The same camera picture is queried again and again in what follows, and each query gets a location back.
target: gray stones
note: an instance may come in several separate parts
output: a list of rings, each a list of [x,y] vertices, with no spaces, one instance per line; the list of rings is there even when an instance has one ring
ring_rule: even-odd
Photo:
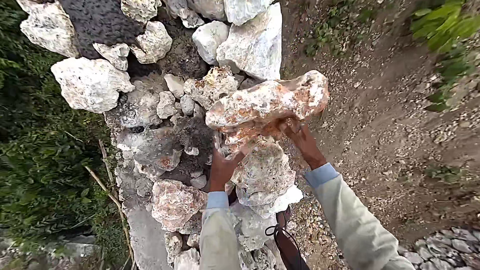
[[[130,76],[104,59],[68,58],[51,68],[61,95],[73,109],[102,113],[117,105],[118,91],[135,89]]]
[[[160,0],[121,0],[122,12],[141,23],[146,24],[157,14],[157,7],[162,5]]]
[[[148,22],[145,33],[136,38],[137,45],[130,46],[132,52],[142,64],[155,63],[165,57],[172,46],[172,38],[161,22]]]
[[[202,189],[207,185],[207,176],[201,175],[197,178],[190,179],[190,184],[198,189]]]
[[[180,99],[184,94],[184,92],[183,92],[183,84],[184,84],[183,78],[173,76],[172,74],[166,74],[164,76],[164,78],[165,78],[165,81],[167,82],[167,86],[168,86],[168,89],[170,90],[170,92],[172,92],[172,94],[176,98]]]
[[[213,21],[199,27],[192,35],[198,53],[210,65],[218,65],[216,49],[227,40],[229,27],[223,22]]]
[[[250,76],[280,79],[282,58],[282,13],[280,4],[268,7],[244,25],[232,25],[228,38],[216,50],[220,65],[235,65]]]
[[[222,95],[236,91],[237,84],[228,67],[213,67],[202,80],[185,81],[183,91],[208,110]]]
[[[20,24],[20,30],[33,44],[67,57],[78,57],[75,29],[69,16],[58,1],[37,3],[33,0],[17,0],[29,14]]]
[[[156,114],[160,119],[167,119],[168,117],[177,113],[175,108],[175,97],[171,92],[163,91],[158,94],[159,103],[156,107]]]
[[[224,0],[228,21],[242,25],[259,13],[265,12],[273,0]]]
[[[152,193],[152,217],[169,232],[182,228],[207,200],[205,192],[175,180],[155,182]]]
[[[105,57],[117,69],[126,71],[128,68],[127,56],[130,48],[125,43],[107,46],[101,43],[94,43],[93,47]]]
[[[193,109],[195,109],[195,103],[192,97],[188,94],[185,94],[180,98],[180,106],[184,115],[192,115]]]

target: green vegetation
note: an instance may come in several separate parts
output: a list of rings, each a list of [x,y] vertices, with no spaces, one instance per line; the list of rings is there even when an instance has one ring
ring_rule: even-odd
[[[108,184],[102,115],[68,106],[50,72],[63,57],[30,43],[19,30],[25,18],[15,0],[0,2],[0,228],[30,251],[96,234],[106,259],[123,263],[118,210],[83,168]]]

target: limestone rock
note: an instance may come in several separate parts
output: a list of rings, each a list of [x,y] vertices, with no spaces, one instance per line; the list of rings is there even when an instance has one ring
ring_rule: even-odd
[[[195,108],[195,103],[192,97],[186,94],[180,98],[180,106],[184,115],[192,115],[193,109]]]
[[[182,153],[171,127],[146,130],[139,134],[124,132],[119,135],[117,147],[132,152],[139,171],[147,176],[157,173],[153,177],[175,169]]]
[[[275,217],[264,219],[249,207],[238,202],[230,206],[230,212],[234,216],[233,223],[237,238],[245,251],[259,249],[265,241],[272,239],[272,236],[265,235],[265,229],[276,225]]]
[[[189,8],[205,18],[219,21],[227,19],[223,0],[187,0],[187,3]]]
[[[169,116],[172,116],[175,113],[177,113],[177,109],[175,108],[175,105],[174,105],[175,97],[171,92],[163,91],[158,95],[160,99],[156,107],[156,114],[161,119],[167,119]]]
[[[166,233],[165,238],[165,248],[167,249],[167,262],[172,263],[174,258],[180,254],[183,241],[180,233]]]
[[[222,95],[235,92],[237,84],[228,67],[213,67],[202,80],[188,79],[183,91],[208,110]]]
[[[213,21],[199,27],[192,35],[198,53],[210,65],[218,65],[216,49],[228,37],[229,27],[223,22]]]
[[[180,99],[183,96],[183,78],[173,76],[172,74],[166,74],[165,75],[165,81],[167,82],[168,89],[172,94]]]
[[[142,64],[155,63],[164,58],[172,46],[172,38],[161,22],[148,22],[145,33],[136,38],[138,46],[130,46],[132,52]]]
[[[242,25],[265,12],[273,0],[224,0],[228,21]]]
[[[155,182],[152,193],[152,217],[169,232],[182,228],[207,201],[207,193],[175,180]]]
[[[288,156],[271,137],[259,136],[253,150],[230,179],[237,185],[239,202],[246,206],[274,203],[295,182]]]
[[[17,0],[29,14],[20,24],[20,30],[33,44],[67,57],[78,57],[75,29],[69,16],[58,1],[37,3],[34,0]]]
[[[173,270],[199,270],[200,253],[195,248],[191,248],[176,256],[173,263]]]
[[[146,24],[157,14],[157,7],[162,5],[160,0],[121,0],[122,12],[141,23]]]
[[[107,46],[101,43],[94,43],[93,47],[105,57],[114,67],[126,71],[128,68],[127,56],[130,48],[125,43]]]
[[[294,116],[303,120],[321,112],[328,103],[327,78],[312,70],[289,81],[265,81],[221,98],[206,114],[205,123],[227,135],[232,149],[258,134],[281,136],[271,123]]]
[[[207,185],[207,176],[201,175],[197,178],[192,178],[190,184],[195,188],[202,189]]]
[[[248,75],[280,79],[282,62],[282,13],[280,3],[268,7],[244,25],[232,25],[228,38],[216,50],[220,65],[235,65]]]
[[[68,58],[54,64],[51,70],[61,95],[73,109],[102,113],[117,106],[118,91],[135,89],[128,73],[104,59]]]

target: rock with orange stain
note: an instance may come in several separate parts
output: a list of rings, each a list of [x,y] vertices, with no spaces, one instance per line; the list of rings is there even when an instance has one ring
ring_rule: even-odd
[[[132,134],[124,131],[118,137],[117,147],[131,152],[139,170],[156,181],[165,171],[172,171],[180,163],[182,146],[171,127]]]
[[[281,137],[275,120],[303,120],[319,113],[328,103],[328,81],[316,70],[289,81],[265,81],[221,98],[206,113],[206,124],[226,135],[225,144],[238,150],[252,137]]]
[[[175,180],[155,182],[152,194],[152,217],[169,232],[183,228],[207,203],[207,193]]]

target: dry stick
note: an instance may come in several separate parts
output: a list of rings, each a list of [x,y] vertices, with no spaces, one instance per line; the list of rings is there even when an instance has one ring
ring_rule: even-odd
[[[120,218],[121,218],[121,224],[123,227],[123,232],[125,233],[125,238],[127,241],[127,246],[128,246],[128,252],[130,253],[130,257],[132,258],[132,269],[133,266],[135,265],[135,260],[133,259],[133,250],[132,246],[130,245],[130,234],[128,232],[127,226],[125,224],[125,217],[123,214],[123,211],[121,210],[121,203],[118,201],[117,198],[115,198],[107,189],[107,187],[103,184],[103,182],[100,180],[100,178],[90,169],[88,166],[84,166],[85,169],[90,173],[90,175],[96,180],[96,182],[102,187],[102,189],[107,193],[107,195],[112,199],[112,201],[117,205],[117,208],[119,210]]]

